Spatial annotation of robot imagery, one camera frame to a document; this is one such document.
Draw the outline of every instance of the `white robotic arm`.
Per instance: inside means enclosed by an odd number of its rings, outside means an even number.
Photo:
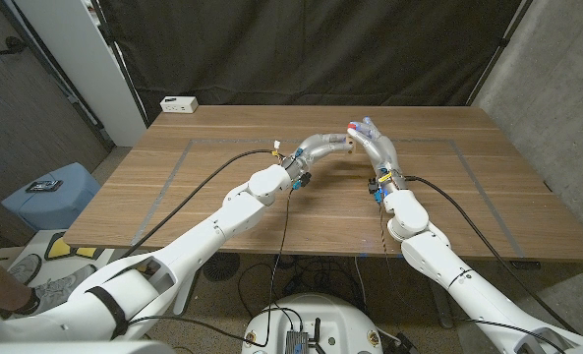
[[[177,297],[182,312],[193,276],[224,243],[254,227],[275,194],[306,185],[307,172],[319,158],[350,150],[345,135],[308,138],[282,165],[272,165],[233,189],[222,207],[168,246],[111,263],[85,280],[68,302],[34,317],[3,322],[0,342],[109,340],[139,338],[157,320],[129,325],[136,319],[162,315]],[[136,270],[155,264],[149,279]]]
[[[441,285],[471,319],[495,323],[477,326],[499,352],[558,352],[530,334],[501,325],[539,334],[562,349],[583,345],[583,336],[526,314],[452,252],[446,236],[429,221],[413,192],[407,190],[393,144],[380,134],[370,118],[363,123],[352,122],[348,127],[348,134],[363,145],[371,158],[377,173],[376,199],[380,202],[382,198],[385,210],[394,214],[387,229],[396,241],[402,242],[407,263]]]

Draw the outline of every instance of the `cable connector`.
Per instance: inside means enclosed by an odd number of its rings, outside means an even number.
[[[311,182],[311,173],[307,172],[300,177],[300,184],[306,187]]]
[[[370,194],[374,194],[379,190],[379,182],[377,182],[376,178],[370,178],[368,180],[368,192]]]
[[[374,200],[377,201],[378,204],[380,204],[380,202],[382,202],[382,195],[381,195],[380,191],[374,192]]]

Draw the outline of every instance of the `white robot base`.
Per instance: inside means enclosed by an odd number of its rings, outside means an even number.
[[[372,320],[359,309],[341,299],[319,293],[303,293],[283,298],[277,301],[277,304],[280,308],[288,308],[297,312],[302,317],[303,329],[300,330],[298,316],[291,311],[286,311],[296,332],[287,336],[287,332],[291,331],[291,323],[285,314],[276,310],[277,306],[272,304],[267,346],[258,347],[243,343],[242,354],[382,353],[379,332]],[[268,307],[264,308],[262,313],[250,321],[245,331],[246,338],[250,338],[256,343],[265,343],[267,309]],[[319,337],[317,344],[321,351],[315,347],[313,339],[316,334]],[[297,340],[304,340],[309,345],[293,344],[297,343]]]

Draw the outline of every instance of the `wire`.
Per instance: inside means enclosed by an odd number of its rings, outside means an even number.
[[[286,238],[287,235],[287,225],[289,224],[289,202],[291,201],[291,194],[293,193],[293,190],[291,190],[289,192],[289,195],[287,197],[287,211],[286,211],[286,217],[284,220],[284,231],[282,232],[282,242],[280,243],[280,251],[278,252],[278,258],[275,262],[275,264],[273,265],[273,271],[271,272],[271,284],[269,286],[269,308],[267,310],[267,336],[266,339],[264,341],[264,344],[259,344],[256,343],[250,339],[246,339],[244,337],[232,334],[232,333],[228,333],[223,329],[217,328],[214,325],[211,324],[206,324],[200,321],[196,321],[196,320],[191,320],[191,319],[185,319],[185,318],[179,318],[179,317],[173,317],[173,316],[145,316],[139,319],[135,319],[135,320],[131,320],[129,322],[129,325],[133,325],[136,323],[139,323],[141,321],[146,321],[146,320],[173,320],[173,321],[180,321],[180,322],[184,322],[187,324],[193,324],[193,325],[201,325],[204,326],[208,329],[214,330],[217,333],[223,334],[225,336],[228,336],[230,338],[234,338],[237,340],[240,340],[242,342],[246,342],[248,344],[252,344],[255,346],[258,346],[259,348],[265,348],[267,347],[267,345],[269,344],[269,332],[271,330],[270,325],[271,325],[271,295],[273,293],[273,279],[275,277],[275,270],[278,267],[278,261],[280,260],[280,256],[282,255],[282,248],[284,247],[284,239]]]
[[[543,336],[539,335],[538,333],[534,333],[532,331],[529,331],[527,329],[523,329],[517,326],[513,326],[513,325],[509,325],[509,324],[498,324],[498,323],[491,323],[488,321],[483,321],[483,320],[473,320],[473,319],[458,319],[460,321],[463,322],[472,322],[475,324],[482,324],[482,325],[497,325],[497,326],[501,326],[501,327],[505,327],[505,328],[509,328],[509,329],[514,329],[514,330],[518,330],[521,331],[523,333],[527,333],[531,336],[534,336],[544,342],[546,342],[548,345],[552,346],[553,348],[555,348],[555,350],[557,350],[560,354],[565,354],[564,350],[562,348],[560,348],[559,346],[555,345],[553,342],[551,342],[550,340],[544,338]]]
[[[188,351],[188,352],[189,352],[189,353],[191,353],[191,354],[195,354],[195,353],[193,352],[193,350],[191,350],[191,349],[189,349],[189,348],[187,348],[187,347],[185,347],[185,346],[176,346],[176,347],[173,347],[173,349],[184,349],[184,350]]]
[[[395,335],[387,333],[387,331],[386,331],[386,330],[380,329],[380,328],[378,328],[378,327],[377,327],[377,330],[379,331],[379,333],[381,333],[381,334],[383,334],[383,335],[385,335],[385,336],[388,336],[388,337],[389,337],[389,338],[391,338],[391,339],[394,339],[394,340],[400,340],[400,339],[398,339],[398,338],[397,338]]]
[[[261,346],[261,344],[255,343],[255,342],[253,342],[253,341],[251,341],[249,339],[245,339],[245,338],[243,338],[241,336],[234,335],[232,333],[228,333],[225,330],[219,329],[219,328],[217,328],[217,327],[215,327],[213,325],[206,324],[206,323],[203,323],[203,322],[200,322],[200,321],[196,321],[196,320],[179,318],[179,317],[174,317],[174,316],[165,316],[165,315],[145,316],[145,317],[141,317],[139,319],[131,320],[130,323],[129,323],[129,325],[133,325],[133,324],[136,324],[136,323],[139,323],[139,322],[142,322],[142,321],[147,321],[147,320],[172,320],[172,321],[179,321],[179,322],[184,322],[184,323],[192,324],[192,325],[201,325],[201,326],[204,326],[204,327],[206,327],[208,329],[214,330],[217,333],[220,333],[220,334],[229,336],[230,338],[238,339],[238,340],[244,341],[244,342],[246,342],[248,344]]]
[[[293,160],[291,161],[291,163],[289,163],[288,166],[284,167],[284,170],[288,170],[289,167],[291,167],[291,165],[293,164],[293,162],[295,162],[295,160],[298,158],[298,156],[296,156],[295,154],[293,155]]]
[[[389,265],[389,257],[387,256],[387,248],[384,246],[385,245],[385,236],[384,236],[385,229],[382,227],[382,207],[380,205],[379,205],[379,213],[380,213],[380,220],[379,220],[380,238],[381,238],[382,243],[383,243],[383,249],[385,252],[385,263],[387,264],[387,271],[389,272],[389,280],[391,282],[391,287],[392,287],[393,291],[398,295],[398,298],[400,299],[400,301],[402,301],[403,304],[405,304],[408,307],[410,307],[411,309],[419,312],[421,315],[427,315],[428,313],[426,311],[423,311],[420,308],[409,304],[405,300],[405,297],[400,293],[400,291],[398,291],[398,287],[396,286],[396,283],[393,281],[393,274],[391,273],[391,266]]]
[[[503,265],[503,267],[505,268],[505,270],[507,270],[509,272],[509,274],[511,274],[511,276],[514,279],[516,279],[516,281],[518,281],[518,283],[520,284],[520,286],[523,289],[525,289],[525,291],[527,291],[527,293],[529,293],[529,295],[531,295],[531,297],[534,298],[534,300],[536,300],[536,302],[538,302],[538,304],[540,304],[540,306],[542,306],[545,310],[547,310],[547,312],[551,316],[553,316],[561,325],[563,325],[566,329],[572,331],[573,333],[579,334],[577,332],[577,330],[575,328],[573,328],[567,321],[565,321],[560,315],[558,315],[554,311],[554,309],[552,309],[551,307],[549,307],[549,305],[547,305],[547,303],[545,303],[545,301],[543,301],[543,299],[541,299],[540,296],[538,296],[538,294],[536,294],[531,289],[529,289],[529,287],[527,287],[527,285],[522,280],[520,280],[520,278],[518,277],[518,275],[509,267],[509,265],[507,265],[507,262],[495,250],[495,248],[492,246],[492,244],[490,243],[490,241],[488,241],[488,239],[486,238],[486,236],[484,236],[484,234],[479,230],[479,228],[477,227],[477,225],[475,225],[475,223],[470,219],[470,217],[468,216],[468,214],[466,214],[466,211],[464,211],[464,209],[453,198],[451,198],[440,187],[438,187],[435,184],[427,181],[424,178],[420,178],[420,177],[417,177],[417,176],[405,176],[405,181],[419,181],[419,182],[422,182],[422,183],[426,184],[427,186],[429,186],[429,187],[433,188],[434,190],[436,190],[438,193],[440,193],[441,195],[443,195],[449,202],[451,202],[457,208],[457,210],[461,213],[461,215],[464,217],[464,219],[466,219],[466,222],[468,222],[468,224],[470,225],[470,227],[472,227],[472,229],[475,231],[475,233],[477,233],[477,236],[479,236],[479,238],[481,239],[481,241],[483,241],[484,244],[486,245],[486,247],[488,247],[488,249],[490,250],[490,252],[492,252],[492,254],[495,255],[496,259]]]
[[[298,280],[300,280],[302,285],[306,286],[308,289],[310,289],[312,291],[321,291],[321,292],[325,292],[327,294],[333,295],[333,296],[341,298],[341,299],[346,299],[346,297],[344,297],[341,294],[337,293],[336,291],[332,290],[332,288],[330,287],[330,283],[332,282],[330,274],[333,272],[341,273],[341,274],[345,275],[345,278],[352,285],[351,287],[349,287],[350,291],[352,292],[352,300],[346,300],[346,301],[348,301],[351,304],[354,304],[361,311],[367,312],[367,306],[363,302],[363,294],[362,294],[361,286],[359,285],[359,283],[356,281],[355,277],[352,276],[349,271],[344,270],[344,268],[338,262],[331,261],[331,260],[325,261],[322,257],[312,256],[309,258],[305,258],[304,260],[309,260],[309,259],[316,259],[316,260],[310,261],[308,266],[317,264],[317,265],[321,266],[321,269],[311,269],[311,268],[308,268],[306,266],[300,265],[299,263],[296,263],[295,264],[295,266],[296,266],[296,278],[298,278]],[[330,267],[330,269],[326,269],[324,267],[325,265],[328,265]],[[300,272],[299,275],[297,273],[297,267],[302,270],[302,272]],[[313,279],[314,286],[308,284],[304,280],[305,272],[315,272],[316,273],[314,276],[314,279]]]
[[[254,318],[254,314],[252,314],[252,311],[250,311],[250,309],[248,308],[248,304],[245,302],[245,299],[243,299],[243,292],[241,291],[241,281],[243,280],[243,276],[251,269],[257,267],[257,266],[266,266],[269,268],[269,273],[273,272],[273,269],[271,269],[271,266],[268,264],[264,264],[264,263],[259,263],[259,264],[255,264],[252,265],[250,267],[248,267],[247,269],[243,270],[243,273],[241,273],[241,276],[239,276],[239,281],[237,283],[237,289],[238,289],[238,293],[239,293],[239,299],[241,300],[241,304],[243,304],[243,308],[245,309],[245,311],[247,311],[247,313],[250,315],[250,320]],[[273,291],[273,296],[275,296],[276,298],[278,297],[278,295],[276,295],[275,290]],[[278,309],[280,308],[280,306],[275,302],[275,300],[273,301],[273,304],[278,307]],[[289,317],[289,314],[286,313],[286,311],[282,311],[284,313],[284,315],[287,317],[287,319],[289,320],[289,323],[291,324],[291,330],[293,330],[293,321],[291,321],[291,317]]]
[[[269,311],[277,311],[277,310],[280,310],[280,311],[282,311],[282,312],[289,311],[289,312],[292,312],[292,313],[294,313],[294,314],[295,314],[295,316],[297,316],[297,317],[298,317],[298,320],[300,320],[300,331],[304,330],[304,321],[302,320],[302,317],[300,316],[300,314],[298,314],[298,313],[297,313],[297,311],[295,311],[295,310],[293,310],[293,309],[290,309],[290,308],[281,308],[281,307],[279,307],[279,306],[278,306],[276,309],[271,309],[271,310],[262,310],[262,311],[259,313],[259,315],[260,315],[260,314],[264,314],[265,312],[269,312]]]
[[[357,274],[359,275],[359,281],[361,282],[361,291],[363,292],[363,303],[368,306],[368,301],[366,299],[366,287],[363,285],[363,278],[361,277],[361,272],[359,271],[359,263],[357,262],[357,257],[354,258],[354,266],[357,268]]]
[[[155,225],[141,240],[139,240],[134,246],[130,247],[129,250],[127,250],[127,252],[125,252],[125,254],[123,256],[121,256],[121,259],[124,259],[124,258],[132,255],[132,253],[134,253],[134,251],[136,251],[138,249],[138,247],[140,247],[149,237],[151,237],[151,235],[153,235],[157,230],[159,230],[160,227],[164,226],[164,224],[171,217],[173,217],[183,206],[185,206],[186,203],[188,203],[189,200],[192,197],[194,197],[195,194],[197,192],[199,192],[200,189],[203,188],[206,183],[208,183],[214,176],[216,176],[219,172],[221,172],[221,170],[223,170],[230,163],[236,161],[237,159],[244,157],[244,156],[247,156],[247,155],[250,155],[250,154],[254,154],[254,153],[274,153],[274,151],[272,151],[270,149],[266,149],[266,148],[260,148],[260,149],[254,149],[254,150],[246,151],[243,153],[239,153],[238,155],[230,158],[227,162],[222,164],[221,167],[217,168],[216,171],[212,172],[206,179],[204,179],[204,181],[201,182],[199,184],[199,186],[197,186],[197,188],[195,190],[193,190],[193,192],[191,192],[191,194],[188,197],[186,197],[186,199],[184,199],[184,201],[182,201],[177,207],[175,207],[173,209],[173,211],[171,211],[168,215],[166,215],[166,217],[164,217],[162,219],[162,221],[160,221],[157,225]]]

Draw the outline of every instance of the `white power outlet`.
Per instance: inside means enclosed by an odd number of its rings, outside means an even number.
[[[166,96],[160,102],[162,112],[193,113],[199,106],[197,99],[191,96]]]

